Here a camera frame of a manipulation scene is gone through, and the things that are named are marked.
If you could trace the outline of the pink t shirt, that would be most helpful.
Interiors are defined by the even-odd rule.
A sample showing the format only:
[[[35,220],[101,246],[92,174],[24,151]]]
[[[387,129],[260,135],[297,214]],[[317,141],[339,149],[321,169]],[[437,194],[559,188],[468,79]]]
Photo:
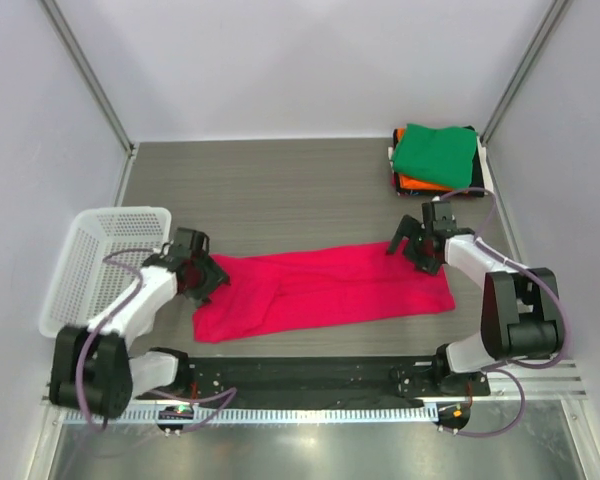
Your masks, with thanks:
[[[380,242],[252,257],[216,254],[230,283],[193,314],[193,338],[220,343],[454,310],[444,273],[423,273],[387,247]]]

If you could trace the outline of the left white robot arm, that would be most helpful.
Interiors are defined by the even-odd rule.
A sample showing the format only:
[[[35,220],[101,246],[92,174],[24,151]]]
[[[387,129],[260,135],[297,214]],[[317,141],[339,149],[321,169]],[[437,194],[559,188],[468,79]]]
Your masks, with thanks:
[[[230,283],[207,254],[186,258],[145,248],[133,251],[146,256],[140,267],[119,260],[128,249],[103,258],[134,276],[127,289],[86,325],[66,325],[56,335],[49,401],[81,411],[89,423],[93,415],[120,417],[131,399],[154,390],[173,399],[185,397],[193,385],[186,354],[157,347],[131,358],[129,347],[153,328],[157,311],[174,297],[183,295],[201,307],[218,287]]]

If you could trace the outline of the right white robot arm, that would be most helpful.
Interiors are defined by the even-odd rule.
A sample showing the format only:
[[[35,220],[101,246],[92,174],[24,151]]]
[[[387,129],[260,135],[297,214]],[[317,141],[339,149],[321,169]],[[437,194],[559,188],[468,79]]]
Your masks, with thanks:
[[[429,275],[456,268],[482,291],[479,330],[436,350],[427,373],[417,373],[442,395],[462,395],[494,367],[550,368],[564,357],[568,329],[553,272],[530,269],[489,247],[454,219],[420,222],[405,215],[387,252],[401,243],[404,257]]]

